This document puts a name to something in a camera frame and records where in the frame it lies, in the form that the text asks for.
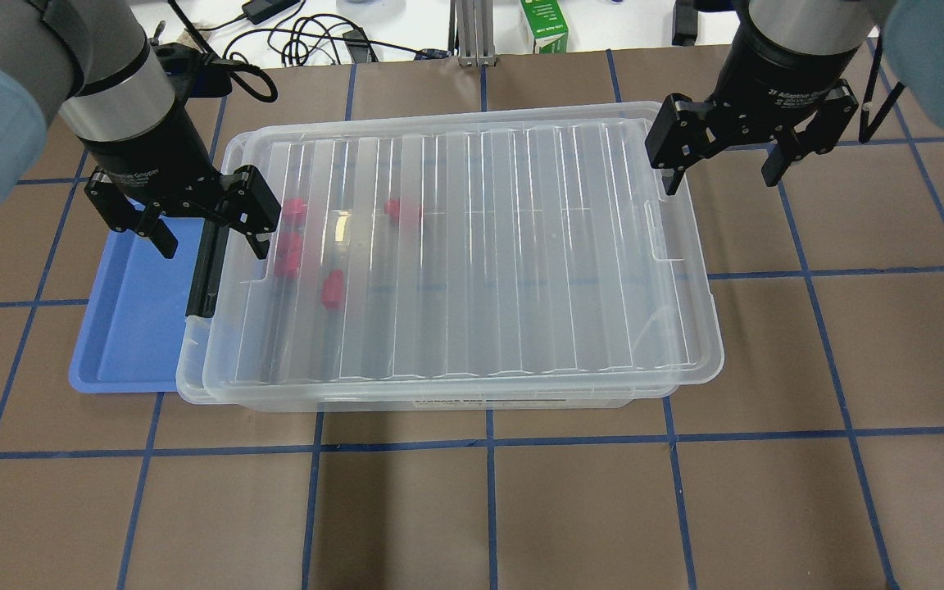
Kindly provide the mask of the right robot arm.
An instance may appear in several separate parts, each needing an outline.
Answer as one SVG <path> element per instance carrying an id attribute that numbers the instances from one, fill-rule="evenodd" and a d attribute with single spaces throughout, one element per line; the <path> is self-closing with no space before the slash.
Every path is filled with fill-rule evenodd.
<path id="1" fill-rule="evenodd" d="M 868 142 L 903 91 L 944 129 L 944 1 L 678 1 L 737 15 L 715 89 L 671 93 L 645 147 L 668 194 L 686 171 L 735 146 L 772 147 L 775 186 L 790 165 L 832 151 L 854 116 Z"/>

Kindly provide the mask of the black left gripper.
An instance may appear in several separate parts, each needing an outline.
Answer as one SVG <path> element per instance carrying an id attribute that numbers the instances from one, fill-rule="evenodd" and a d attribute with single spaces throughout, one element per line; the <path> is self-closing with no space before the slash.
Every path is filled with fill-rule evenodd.
<path id="1" fill-rule="evenodd" d="M 166 218 L 202 218 L 246 236 L 267 258 L 281 205 L 256 166 L 218 170 L 187 115 L 168 115 L 135 137 L 83 145 L 97 168 L 84 191 L 109 230 L 149 240 L 173 259 L 179 240 Z"/>

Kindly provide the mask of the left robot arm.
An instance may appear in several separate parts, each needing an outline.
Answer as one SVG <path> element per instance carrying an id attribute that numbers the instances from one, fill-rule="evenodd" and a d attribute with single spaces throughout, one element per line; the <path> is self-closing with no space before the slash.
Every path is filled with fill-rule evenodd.
<path id="1" fill-rule="evenodd" d="M 166 218 L 202 218 L 269 253 L 281 206 L 254 166 L 213 164 L 189 98 L 263 71 L 203 46 L 155 45 L 124 1 L 0 1 L 0 205 L 63 119 L 95 161 L 85 189 L 110 230 L 177 248 Z"/>

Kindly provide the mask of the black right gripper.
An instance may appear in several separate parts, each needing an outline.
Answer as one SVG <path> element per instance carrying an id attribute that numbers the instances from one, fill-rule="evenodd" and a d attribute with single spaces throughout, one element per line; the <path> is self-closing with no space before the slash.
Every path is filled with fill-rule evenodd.
<path id="1" fill-rule="evenodd" d="M 771 188 L 803 157 L 832 151 L 859 106 L 842 77 L 854 55 L 794 52 L 739 29 L 706 100 L 671 93 L 660 104 L 645 147 L 665 194 L 677 194 L 687 169 L 731 147 L 772 145 L 760 169 Z"/>

